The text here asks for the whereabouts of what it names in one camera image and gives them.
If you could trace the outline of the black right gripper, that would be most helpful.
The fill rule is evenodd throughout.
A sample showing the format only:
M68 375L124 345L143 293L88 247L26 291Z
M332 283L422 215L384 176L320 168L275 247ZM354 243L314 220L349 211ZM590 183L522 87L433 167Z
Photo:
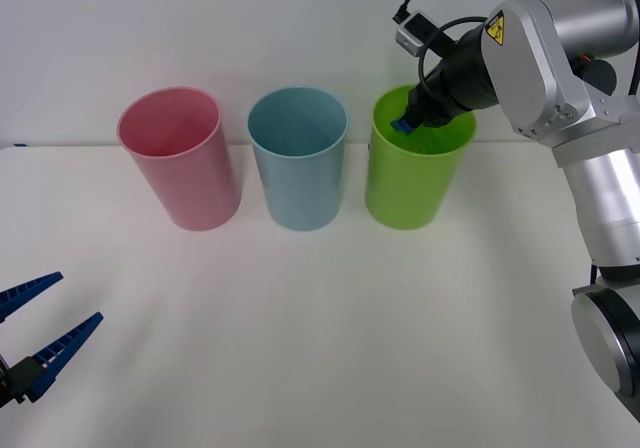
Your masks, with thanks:
M410 134L420 126L438 128L452 119L436 97L418 84L409 91L406 112L392 120L391 126L400 133Z

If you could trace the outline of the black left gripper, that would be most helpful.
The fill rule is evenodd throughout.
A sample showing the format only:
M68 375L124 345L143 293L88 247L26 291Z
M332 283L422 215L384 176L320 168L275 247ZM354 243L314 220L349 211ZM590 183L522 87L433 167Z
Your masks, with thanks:
M63 279L54 272L0 292L0 322L32 299ZM37 353L9 368L0 356L0 407L10 401L38 401L56 381L56 377L103 321L100 312L45 346Z

